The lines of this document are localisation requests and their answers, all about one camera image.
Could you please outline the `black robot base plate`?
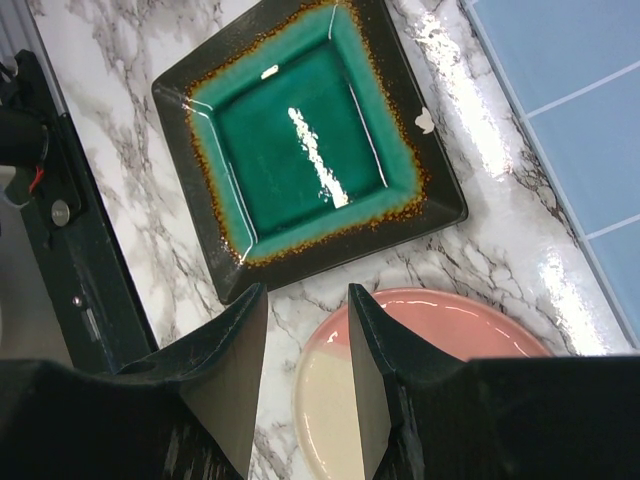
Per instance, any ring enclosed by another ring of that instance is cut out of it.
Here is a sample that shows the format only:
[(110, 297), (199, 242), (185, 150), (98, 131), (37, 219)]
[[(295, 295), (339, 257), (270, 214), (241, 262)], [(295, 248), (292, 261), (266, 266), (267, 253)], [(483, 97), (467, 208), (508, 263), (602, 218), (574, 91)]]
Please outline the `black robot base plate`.
[(71, 361), (116, 373), (157, 343), (72, 118), (61, 113), (36, 55), (1, 69), (1, 158), (25, 153), (8, 191), (21, 216)]

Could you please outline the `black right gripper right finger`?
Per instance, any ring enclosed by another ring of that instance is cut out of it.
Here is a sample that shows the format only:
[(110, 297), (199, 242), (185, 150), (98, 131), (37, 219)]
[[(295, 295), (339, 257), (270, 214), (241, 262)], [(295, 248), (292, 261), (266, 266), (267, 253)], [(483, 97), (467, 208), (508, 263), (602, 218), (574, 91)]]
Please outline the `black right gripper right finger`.
[(349, 337), (369, 479), (635, 479), (635, 356), (464, 362), (360, 285)]

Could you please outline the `beige floral round plate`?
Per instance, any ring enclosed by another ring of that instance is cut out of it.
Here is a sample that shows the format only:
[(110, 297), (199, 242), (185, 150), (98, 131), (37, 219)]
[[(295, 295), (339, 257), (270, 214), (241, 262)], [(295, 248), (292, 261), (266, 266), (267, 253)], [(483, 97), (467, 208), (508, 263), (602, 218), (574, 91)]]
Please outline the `beige floral round plate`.
[[(514, 320), (467, 297), (421, 288), (386, 289), (373, 297), (402, 325), (463, 361), (550, 354)], [(303, 456), (315, 478), (363, 478), (346, 306), (332, 313), (303, 349), (294, 386), (293, 418)]]

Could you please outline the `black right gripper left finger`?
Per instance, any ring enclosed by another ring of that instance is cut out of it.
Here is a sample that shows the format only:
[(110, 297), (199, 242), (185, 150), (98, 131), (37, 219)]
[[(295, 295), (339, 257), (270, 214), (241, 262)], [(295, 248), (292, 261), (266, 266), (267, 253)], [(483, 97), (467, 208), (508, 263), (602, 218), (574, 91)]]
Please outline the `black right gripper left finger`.
[(215, 319), (115, 374), (4, 361), (2, 477), (246, 478), (267, 323), (267, 292), (255, 284)]

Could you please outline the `black teal square plate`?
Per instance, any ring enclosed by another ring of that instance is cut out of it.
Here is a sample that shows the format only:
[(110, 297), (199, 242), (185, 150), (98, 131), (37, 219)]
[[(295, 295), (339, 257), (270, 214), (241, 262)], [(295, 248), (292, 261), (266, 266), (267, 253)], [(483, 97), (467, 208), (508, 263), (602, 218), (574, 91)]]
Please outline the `black teal square plate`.
[(223, 304), (467, 218), (382, 1), (261, 1), (152, 96)]

